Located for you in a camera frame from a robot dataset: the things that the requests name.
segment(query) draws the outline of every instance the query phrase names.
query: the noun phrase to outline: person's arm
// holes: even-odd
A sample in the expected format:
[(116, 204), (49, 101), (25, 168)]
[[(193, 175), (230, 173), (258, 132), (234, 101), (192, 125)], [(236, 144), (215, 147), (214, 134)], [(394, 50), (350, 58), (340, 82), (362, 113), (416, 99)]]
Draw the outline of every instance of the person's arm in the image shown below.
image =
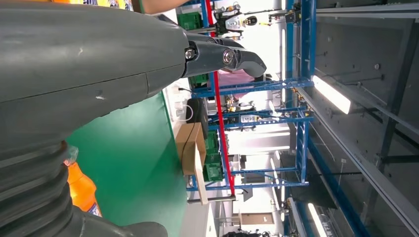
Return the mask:
[(132, 0), (134, 11), (156, 14), (181, 6), (188, 0)]

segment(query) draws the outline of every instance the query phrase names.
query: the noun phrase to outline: white cable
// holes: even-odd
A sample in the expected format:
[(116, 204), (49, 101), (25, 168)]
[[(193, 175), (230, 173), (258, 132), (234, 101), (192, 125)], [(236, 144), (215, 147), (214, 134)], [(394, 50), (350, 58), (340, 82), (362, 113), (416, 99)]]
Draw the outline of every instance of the white cable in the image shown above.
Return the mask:
[(184, 105), (186, 107), (188, 107), (189, 109), (191, 109), (191, 116), (188, 119), (178, 119), (178, 121), (189, 121), (193, 116), (194, 116), (194, 110), (192, 109), (192, 107), (190, 107), (189, 105)]

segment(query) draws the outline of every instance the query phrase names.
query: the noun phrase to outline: black speaker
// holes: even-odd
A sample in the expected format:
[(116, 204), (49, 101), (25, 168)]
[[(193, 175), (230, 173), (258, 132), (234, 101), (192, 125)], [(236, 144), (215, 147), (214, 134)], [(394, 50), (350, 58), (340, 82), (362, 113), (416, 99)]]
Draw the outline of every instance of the black speaker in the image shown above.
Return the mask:
[[(208, 112), (205, 105), (205, 101), (202, 98), (192, 98), (187, 102), (193, 110), (193, 116), (186, 123), (200, 122), (202, 125), (202, 132), (204, 134), (204, 139), (208, 136)], [(186, 117), (191, 116), (191, 110), (186, 110)]]

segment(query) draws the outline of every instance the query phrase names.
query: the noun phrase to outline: joint screw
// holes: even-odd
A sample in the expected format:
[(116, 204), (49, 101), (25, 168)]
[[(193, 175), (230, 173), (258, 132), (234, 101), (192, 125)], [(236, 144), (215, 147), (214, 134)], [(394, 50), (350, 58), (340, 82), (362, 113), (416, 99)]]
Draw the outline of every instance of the joint screw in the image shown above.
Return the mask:
[(231, 49), (227, 49), (223, 53), (223, 63), (229, 64), (233, 60), (234, 52)]
[(191, 58), (193, 58), (195, 56), (195, 51), (193, 50), (193, 49), (187, 49), (186, 51), (185, 51), (185, 58), (186, 59), (191, 59)]
[(217, 42), (215, 42), (215, 40), (214, 40), (213, 38), (209, 38), (209, 39), (207, 40), (207, 42), (208, 42), (208, 43), (217, 43)]

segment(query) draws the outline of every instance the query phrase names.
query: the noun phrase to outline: cardboard box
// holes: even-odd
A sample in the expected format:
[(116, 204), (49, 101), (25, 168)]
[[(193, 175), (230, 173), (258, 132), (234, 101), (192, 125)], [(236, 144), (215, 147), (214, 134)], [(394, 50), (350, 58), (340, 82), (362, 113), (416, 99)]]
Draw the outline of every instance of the cardboard box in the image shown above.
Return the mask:
[(195, 174), (195, 154), (199, 152), (201, 166), (204, 167), (205, 149), (204, 135), (202, 133), (201, 123), (182, 124), (176, 136), (177, 154), (182, 164), (183, 174)]

